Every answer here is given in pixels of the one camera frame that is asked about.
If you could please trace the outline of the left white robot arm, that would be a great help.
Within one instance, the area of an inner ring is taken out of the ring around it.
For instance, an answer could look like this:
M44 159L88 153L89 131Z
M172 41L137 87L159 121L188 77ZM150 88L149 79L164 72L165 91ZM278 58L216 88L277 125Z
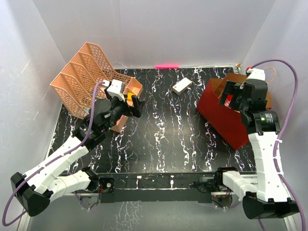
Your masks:
M117 97L97 100L58 150L33 169L11 177L14 196L29 216L40 214L50 202L68 193L99 189L99 176L90 167L64 177L61 174L100 144L122 116L141 116L145 102L135 95L131 99L132 106Z

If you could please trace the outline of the red paper bag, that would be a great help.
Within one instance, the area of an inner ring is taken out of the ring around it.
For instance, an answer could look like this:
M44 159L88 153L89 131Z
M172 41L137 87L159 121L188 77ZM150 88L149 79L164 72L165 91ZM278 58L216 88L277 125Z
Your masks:
M234 150L238 150L255 136L263 137L268 132L276 134L280 131L278 116L271 109L267 82L246 78L246 75L234 73L227 74L224 79L211 78L196 108ZM249 108L246 112L218 105L228 80L247 83L245 92Z

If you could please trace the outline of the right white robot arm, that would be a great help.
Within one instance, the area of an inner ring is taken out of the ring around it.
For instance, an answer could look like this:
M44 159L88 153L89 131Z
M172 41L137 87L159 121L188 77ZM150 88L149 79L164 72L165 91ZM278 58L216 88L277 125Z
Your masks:
M221 167L215 173L215 187L220 191L231 189L242 201L249 219L284 218L299 212L284 187L277 170L281 164L275 142L281 131L277 113L266 108L267 83L248 79L242 84L227 81L219 104L223 105L229 95L232 110L238 111L253 148L256 164L257 185L249 183L232 167Z

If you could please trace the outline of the red cookie snack bag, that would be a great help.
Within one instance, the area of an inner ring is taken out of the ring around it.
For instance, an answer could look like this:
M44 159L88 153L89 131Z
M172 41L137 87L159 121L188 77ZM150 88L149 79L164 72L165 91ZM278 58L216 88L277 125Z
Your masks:
M230 95L230 94L227 95L227 97L226 97L226 99L225 99L225 102L224 102L224 105L225 105L226 107L230 108L230 103L231 103L231 101L232 101L232 98L233 98L232 95Z

